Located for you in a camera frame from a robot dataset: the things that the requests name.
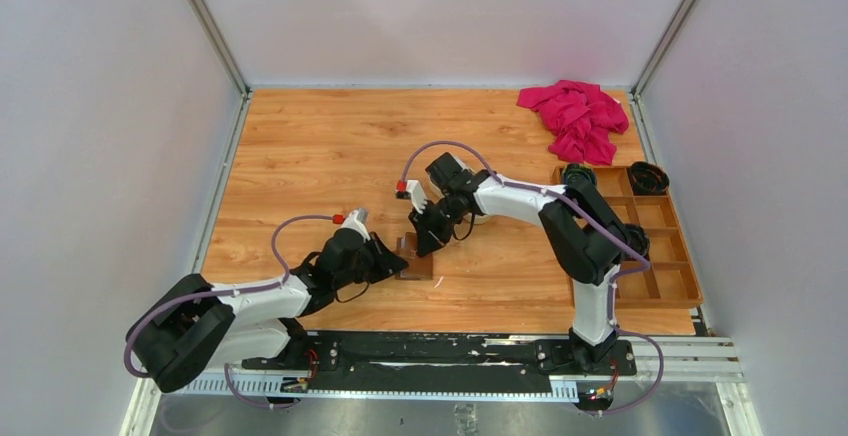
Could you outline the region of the brown leather card holder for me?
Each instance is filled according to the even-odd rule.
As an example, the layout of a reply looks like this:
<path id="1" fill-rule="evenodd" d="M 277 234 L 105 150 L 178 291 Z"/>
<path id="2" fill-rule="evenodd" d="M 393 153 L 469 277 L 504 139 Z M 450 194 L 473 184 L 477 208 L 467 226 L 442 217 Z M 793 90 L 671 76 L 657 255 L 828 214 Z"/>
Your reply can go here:
<path id="1" fill-rule="evenodd" d="M 429 281 L 433 279 L 433 255 L 419 257 L 417 246 L 417 236 L 413 232 L 406 232 L 397 239 L 394 253 L 407 263 L 407 267 L 395 276 L 397 280 Z"/>

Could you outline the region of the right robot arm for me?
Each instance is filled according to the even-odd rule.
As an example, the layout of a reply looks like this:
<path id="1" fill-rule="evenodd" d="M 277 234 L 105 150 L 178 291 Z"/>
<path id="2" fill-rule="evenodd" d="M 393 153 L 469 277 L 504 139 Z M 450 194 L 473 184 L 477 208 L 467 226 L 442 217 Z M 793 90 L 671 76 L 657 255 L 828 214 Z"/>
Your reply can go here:
<path id="1" fill-rule="evenodd" d="M 495 172 L 489 164 L 473 171 L 445 152 L 426 169 L 442 196 L 430 200 L 419 181 L 403 173 L 396 196 L 412 205 L 409 220 L 417 236 L 416 253 L 432 254 L 455 235 L 456 226 L 475 217 L 498 216 L 541 228 L 556 260 L 573 282 L 575 316 L 562 356 L 547 353 L 542 367 L 572 363 L 596 373 L 611 359 L 618 340 L 615 292 L 630 259 L 650 267 L 649 241 L 635 225 L 621 221 L 592 181 L 577 176 L 563 185 L 539 185 Z"/>

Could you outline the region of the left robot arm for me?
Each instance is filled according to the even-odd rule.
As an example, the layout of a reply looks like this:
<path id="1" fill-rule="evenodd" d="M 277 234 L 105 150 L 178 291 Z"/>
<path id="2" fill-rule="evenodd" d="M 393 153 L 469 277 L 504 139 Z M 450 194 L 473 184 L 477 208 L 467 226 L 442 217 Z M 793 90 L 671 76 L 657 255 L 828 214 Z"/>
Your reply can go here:
<path id="1" fill-rule="evenodd" d="M 181 278 L 128 330 L 124 364 L 164 393 L 179 390 L 210 367 L 271 358 L 298 367 L 306 342 L 298 318 L 338 301 L 348 285 L 367 288 L 408 268 L 373 232 L 342 228 L 319 251 L 283 275 L 258 283 L 213 284 L 201 274 Z"/>

